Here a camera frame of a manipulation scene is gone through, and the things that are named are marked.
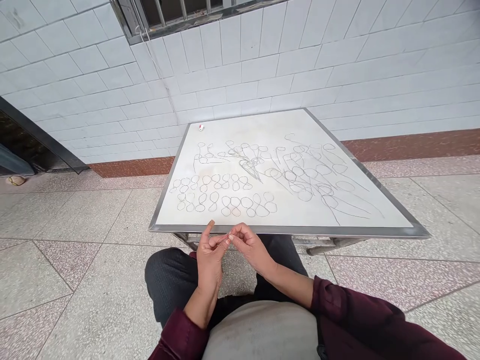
person's right hand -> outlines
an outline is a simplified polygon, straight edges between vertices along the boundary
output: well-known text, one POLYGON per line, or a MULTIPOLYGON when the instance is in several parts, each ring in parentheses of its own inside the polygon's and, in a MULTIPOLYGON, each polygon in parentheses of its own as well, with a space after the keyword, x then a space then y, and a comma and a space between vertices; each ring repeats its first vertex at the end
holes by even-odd
POLYGON ((257 273, 265 277, 269 272, 275 271, 278 264, 272 259, 258 235, 244 222, 232 227, 228 238, 257 273))

wire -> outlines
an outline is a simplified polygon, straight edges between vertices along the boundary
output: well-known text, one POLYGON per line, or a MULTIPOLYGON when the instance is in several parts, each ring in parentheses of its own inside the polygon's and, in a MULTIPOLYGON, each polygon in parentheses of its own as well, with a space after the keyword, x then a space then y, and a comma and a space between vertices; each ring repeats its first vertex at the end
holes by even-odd
POLYGON ((136 2, 135 1, 132 1, 132 2, 135 4, 134 7, 135 7, 135 10, 136 10, 136 14, 138 16, 138 22, 143 25, 143 29, 145 30, 145 34, 146 34, 146 37, 148 38, 148 41, 147 42, 144 41, 144 37, 143 37, 143 34, 142 34, 142 29, 140 28, 140 25, 137 25, 135 27, 135 33, 140 35, 142 44, 146 45, 146 49, 148 50, 148 55, 150 56, 150 59, 153 63, 153 66, 155 67, 155 71, 156 71, 158 77, 160 78, 163 87, 166 89, 166 94, 167 94, 167 97, 168 97, 168 101, 170 102, 170 106, 173 110, 173 113, 175 114, 176 124, 180 125, 179 116, 177 114, 177 111, 175 110, 175 106, 174 106, 174 103, 172 101, 172 93, 170 92, 170 88, 167 86, 167 84, 164 81, 164 76, 162 74, 162 69, 160 69, 160 64, 159 64, 159 61, 157 59, 157 55, 155 54, 155 51, 150 49, 150 46, 152 46, 152 39, 150 39, 150 35, 149 35, 149 32, 148 32, 147 28, 145 27, 145 24, 143 24, 142 21, 141 21, 139 9, 137 7, 136 2))

person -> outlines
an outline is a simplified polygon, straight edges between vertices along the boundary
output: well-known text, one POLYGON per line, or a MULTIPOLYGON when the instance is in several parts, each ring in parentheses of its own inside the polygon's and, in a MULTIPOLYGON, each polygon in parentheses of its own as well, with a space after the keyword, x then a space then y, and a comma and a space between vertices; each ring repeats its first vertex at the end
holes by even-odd
POLYGON ((288 235, 257 235, 244 223, 198 250, 154 253, 145 267, 163 331, 150 359, 465 359, 405 320, 391 303, 315 276, 288 235), (256 271, 253 294, 218 299, 230 243, 256 271))

table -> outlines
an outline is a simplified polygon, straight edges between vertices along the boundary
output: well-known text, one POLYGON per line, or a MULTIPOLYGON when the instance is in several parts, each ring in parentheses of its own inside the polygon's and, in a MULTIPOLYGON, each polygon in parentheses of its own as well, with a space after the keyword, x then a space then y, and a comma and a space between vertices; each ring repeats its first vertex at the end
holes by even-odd
POLYGON ((428 231, 307 109, 191 123, 149 231, 192 249, 240 222, 256 233, 321 245, 368 238, 427 239, 428 231))

terrazzo floor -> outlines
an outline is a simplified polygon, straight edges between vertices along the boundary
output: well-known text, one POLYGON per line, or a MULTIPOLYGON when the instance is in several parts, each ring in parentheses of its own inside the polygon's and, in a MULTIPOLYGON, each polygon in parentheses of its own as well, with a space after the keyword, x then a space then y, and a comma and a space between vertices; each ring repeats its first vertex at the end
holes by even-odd
MULTIPOLYGON (((310 276, 384 298, 468 359, 480 359, 480 155, 365 164, 432 234, 370 239, 310 257, 310 276)), ((146 359, 160 329, 144 267, 164 247, 147 227, 166 176, 0 179, 0 359, 146 359)), ((224 258, 220 295, 255 287, 224 258)))

